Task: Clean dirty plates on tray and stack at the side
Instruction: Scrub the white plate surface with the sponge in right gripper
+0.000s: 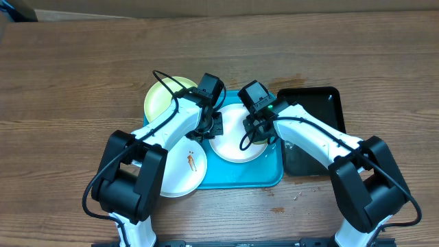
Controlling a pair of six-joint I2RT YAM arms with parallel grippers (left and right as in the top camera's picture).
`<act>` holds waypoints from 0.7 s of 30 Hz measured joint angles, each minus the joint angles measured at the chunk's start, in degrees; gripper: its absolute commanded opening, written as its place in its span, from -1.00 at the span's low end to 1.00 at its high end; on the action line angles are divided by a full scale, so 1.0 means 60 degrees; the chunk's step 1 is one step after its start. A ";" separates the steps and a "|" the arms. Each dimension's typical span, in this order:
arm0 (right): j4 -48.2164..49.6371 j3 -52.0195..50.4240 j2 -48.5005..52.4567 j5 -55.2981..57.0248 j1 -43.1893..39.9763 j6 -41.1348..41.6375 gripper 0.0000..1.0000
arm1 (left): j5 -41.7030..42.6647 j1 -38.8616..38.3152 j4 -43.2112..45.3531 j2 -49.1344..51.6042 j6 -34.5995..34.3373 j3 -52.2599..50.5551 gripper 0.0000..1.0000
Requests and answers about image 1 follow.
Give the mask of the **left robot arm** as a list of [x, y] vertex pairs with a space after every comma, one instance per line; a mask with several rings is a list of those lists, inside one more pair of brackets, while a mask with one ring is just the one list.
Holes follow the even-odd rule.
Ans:
[[151, 214], [160, 196], [168, 152], [186, 137], [202, 142], [223, 133], [219, 107], [226, 87], [205, 73], [196, 87], [171, 93], [170, 106], [148, 125], [113, 132], [96, 175], [86, 186], [82, 208], [90, 217], [110, 220], [118, 246], [158, 246]]

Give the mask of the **green rimmed plate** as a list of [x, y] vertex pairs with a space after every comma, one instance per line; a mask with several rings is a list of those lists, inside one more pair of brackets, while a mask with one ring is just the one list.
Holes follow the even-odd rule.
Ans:
[[[197, 87], [198, 85], [190, 79], [175, 76], [173, 77], [186, 88]], [[172, 79], [163, 78], [162, 81], [175, 93], [182, 87]], [[154, 121], [171, 104], [171, 94], [160, 83], [156, 82], [149, 89], [144, 100], [144, 115], [148, 122]]]

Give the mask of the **green yellow sponge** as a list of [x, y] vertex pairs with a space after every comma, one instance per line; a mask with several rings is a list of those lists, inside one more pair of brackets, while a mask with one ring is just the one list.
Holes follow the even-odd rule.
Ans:
[[260, 140], [260, 141], [255, 141], [253, 144], [255, 144], [255, 145], [264, 145], [264, 144], [267, 144], [267, 143], [268, 143], [268, 140], [264, 139], [264, 140]]

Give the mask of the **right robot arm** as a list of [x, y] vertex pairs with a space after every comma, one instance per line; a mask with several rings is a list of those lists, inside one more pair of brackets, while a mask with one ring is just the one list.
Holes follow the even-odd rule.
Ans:
[[410, 201], [407, 183], [379, 137], [349, 136], [310, 115], [300, 104], [275, 98], [257, 81], [238, 97], [248, 109], [241, 150], [251, 143], [282, 139], [299, 147], [325, 167], [331, 178], [342, 226], [327, 246], [393, 246], [378, 235], [389, 219]]

